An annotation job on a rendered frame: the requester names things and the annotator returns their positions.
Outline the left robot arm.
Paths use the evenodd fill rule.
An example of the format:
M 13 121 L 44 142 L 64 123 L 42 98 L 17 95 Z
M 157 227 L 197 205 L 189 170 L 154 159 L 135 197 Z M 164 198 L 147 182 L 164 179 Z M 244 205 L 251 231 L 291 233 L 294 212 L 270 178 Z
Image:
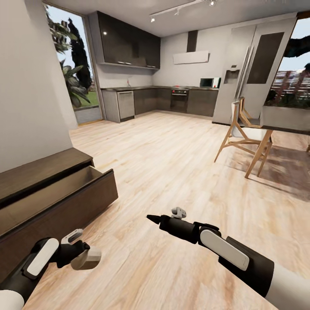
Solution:
M 71 244 L 83 233 L 82 229 L 76 229 L 62 238 L 61 243 L 56 238 L 37 242 L 30 254 L 0 283 L 0 310 L 23 310 L 49 263 L 57 262 L 57 268 L 62 268 L 86 249 L 90 249 L 82 240 Z

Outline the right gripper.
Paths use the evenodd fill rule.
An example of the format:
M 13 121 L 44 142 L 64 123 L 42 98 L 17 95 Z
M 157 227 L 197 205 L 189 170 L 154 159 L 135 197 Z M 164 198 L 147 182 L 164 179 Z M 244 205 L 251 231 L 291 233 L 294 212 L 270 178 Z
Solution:
M 156 224 L 159 224 L 159 228 L 163 231 L 168 232 L 170 235 L 176 236 L 183 239 L 182 228 L 183 224 L 186 222 L 177 218 L 172 218 L 167 215 L 147 215 L 147 218 Z

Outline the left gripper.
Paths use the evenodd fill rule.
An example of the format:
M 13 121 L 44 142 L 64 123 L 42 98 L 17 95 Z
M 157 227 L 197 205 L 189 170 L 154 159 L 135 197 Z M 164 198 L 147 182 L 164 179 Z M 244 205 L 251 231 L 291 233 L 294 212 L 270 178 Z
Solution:
M 79 254 L 84 252 L 86 249 L 90 249 L 90 246 L 86 242 L 82 242 L 82 240 L 75 242 L 73 245 L 68 245 L 68 244 L 66 245 L 68 248 L 67 254 L 63 260 L 57 262 L 58 269 L 70 263 L 71 260 L 76 258 Z

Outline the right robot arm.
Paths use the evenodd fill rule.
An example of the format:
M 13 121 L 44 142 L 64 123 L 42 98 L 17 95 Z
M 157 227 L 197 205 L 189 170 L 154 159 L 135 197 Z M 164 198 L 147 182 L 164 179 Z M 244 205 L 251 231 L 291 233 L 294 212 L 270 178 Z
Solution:
M 172 216 L 147 215 L 159 228 L 182 240 L 208 248 L 218 262 L 278 310 L 310 310 L 310 282 L 207 223 L 182 220 L 186 211 L 172 208 Z

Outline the pillar candle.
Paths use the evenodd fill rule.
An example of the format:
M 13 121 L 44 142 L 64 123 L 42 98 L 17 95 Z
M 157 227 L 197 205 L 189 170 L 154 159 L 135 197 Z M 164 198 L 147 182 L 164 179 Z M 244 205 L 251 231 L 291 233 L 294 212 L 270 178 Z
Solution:
M 86 249 L 71 260 L 70 264 L 74 270 L 90 270 L 99 264 L 101 256 L 102 251 L 98 246 L 90 246 L 90 249 Z

